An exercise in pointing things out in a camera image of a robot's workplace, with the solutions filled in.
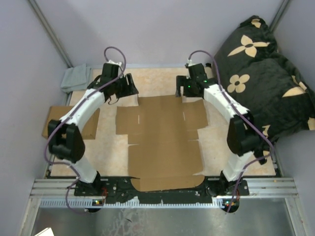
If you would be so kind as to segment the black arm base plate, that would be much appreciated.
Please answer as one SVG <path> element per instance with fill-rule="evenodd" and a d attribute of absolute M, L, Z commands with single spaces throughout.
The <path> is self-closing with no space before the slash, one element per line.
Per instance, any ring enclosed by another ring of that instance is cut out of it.
<path fill-rule="evenodd" d="M 219 178 L 205 176 L 196 187 L 175 190 L 140 192 L 132 185 L 131 177 L 97 177 L 94 183 L 79 181 L 74 195 L 80 197 L 105 197 L 106 203 L 125 203 L 137 197 L 141 204 L 195 204 L 211 203 L 213 197 L 230 196 L 237 181 L 228 182 L 223 175 Z"/>

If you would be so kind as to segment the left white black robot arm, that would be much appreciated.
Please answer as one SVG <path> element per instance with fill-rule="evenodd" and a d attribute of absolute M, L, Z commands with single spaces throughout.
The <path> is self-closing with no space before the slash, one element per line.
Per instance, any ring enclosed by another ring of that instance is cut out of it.
<path fill-rule="evenodd" d="M 58 120 L 52 119 L 48 123 L 47 150 L 56 156 L 58 165 L 67 165 L 77 179 L 85 183 L 85 190 L 91 195 L 101 192 L 102 183 L 99 173 L 92 167 L 85 154 L 85 143 L 82 130 L 92 117 L 111 96 L 117 99 L 138 94 L 132 75 L 124 74 L 125 66 L 121 62 L 112 60 L 103 65 L 102 73 L 87 87 L 82 98 L 71 110 Z"/>

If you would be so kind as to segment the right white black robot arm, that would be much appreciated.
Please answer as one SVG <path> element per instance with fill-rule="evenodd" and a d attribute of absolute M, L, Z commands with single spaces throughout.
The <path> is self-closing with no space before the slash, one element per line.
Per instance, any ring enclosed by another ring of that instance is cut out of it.
<path fill-rule="evenodd" d="M 216 79 L 208 78 L 203 64 L 193 63 L 189 59 L 185 67 L 188 74 L 176 77 L 176 96 L 202 98 L 212 104 L 229 124 L 227 145 L 231 156 L 221 172 L 223 180 L 219 188 L 222 193 L 230 195 L 237 188 L 236 180 L 245 164 L 262 142 L 260 131 L 252 128 L 245 120 L 254 124 L 260 118 L 236 102 L 219 86 Z"/>

